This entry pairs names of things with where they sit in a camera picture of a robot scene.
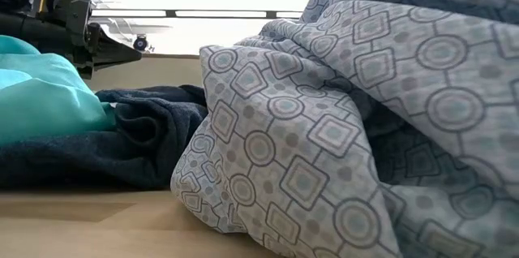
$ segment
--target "black equipment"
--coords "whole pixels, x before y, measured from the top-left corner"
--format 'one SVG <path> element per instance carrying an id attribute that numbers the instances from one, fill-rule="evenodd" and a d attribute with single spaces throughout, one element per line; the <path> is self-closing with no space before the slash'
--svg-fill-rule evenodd
<path id="1" fill-rule="evenodd" d="M 95 70 L 141 59 L 139 51 L 89 23 L 91 15 L 90 0 L 46 0 L 43 11 L 37 11 L 32 0 L 0 0 L 0 35 L 17 37 L 42 53 L 62 55 L 85 79 Z"/>

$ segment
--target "patterned fabric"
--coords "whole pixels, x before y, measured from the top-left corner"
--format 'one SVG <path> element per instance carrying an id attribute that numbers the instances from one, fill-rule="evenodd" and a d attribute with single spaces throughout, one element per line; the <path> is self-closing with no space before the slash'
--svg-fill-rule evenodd
<path id="1" fill-rule="evenodd" d="M 171 187 L 285 256 L 519 255 L 519 0 L 310 0 L 204 47 Z"/>

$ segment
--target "wooden surface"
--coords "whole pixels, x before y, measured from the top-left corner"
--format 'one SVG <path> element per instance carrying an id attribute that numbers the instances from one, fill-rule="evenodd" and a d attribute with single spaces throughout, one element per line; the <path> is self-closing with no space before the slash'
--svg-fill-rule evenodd
<path id="1" fill-rule="evenodd" d="M 0 192 L 2 258 L 270 258 L 246 235 L 218 234 L 169 191 Z"/>

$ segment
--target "teal fabric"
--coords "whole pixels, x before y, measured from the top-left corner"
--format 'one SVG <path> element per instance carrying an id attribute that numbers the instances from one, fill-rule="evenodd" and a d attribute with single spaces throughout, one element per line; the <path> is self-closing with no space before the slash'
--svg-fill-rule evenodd
<path id="1" fill-rule="evenodd" d="M 0 145 L 113 128 L 112 108 L 99 101 L 70 62 L 0 36 Z"/>

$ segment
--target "navy blue towel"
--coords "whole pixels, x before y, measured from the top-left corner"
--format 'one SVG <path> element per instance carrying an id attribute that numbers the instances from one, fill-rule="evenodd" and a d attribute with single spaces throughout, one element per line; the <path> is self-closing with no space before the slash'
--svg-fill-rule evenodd
<path id="1" fill-rule="evenodd" d="M 204 90 L 186 85 L 97 93 L 117 103 L 115 131 L 42 137 L 0 148 L 0 187 L 59 179 L 115 179 L 140 189 L 169 186 L 184 148 L 207 116 Z"/>

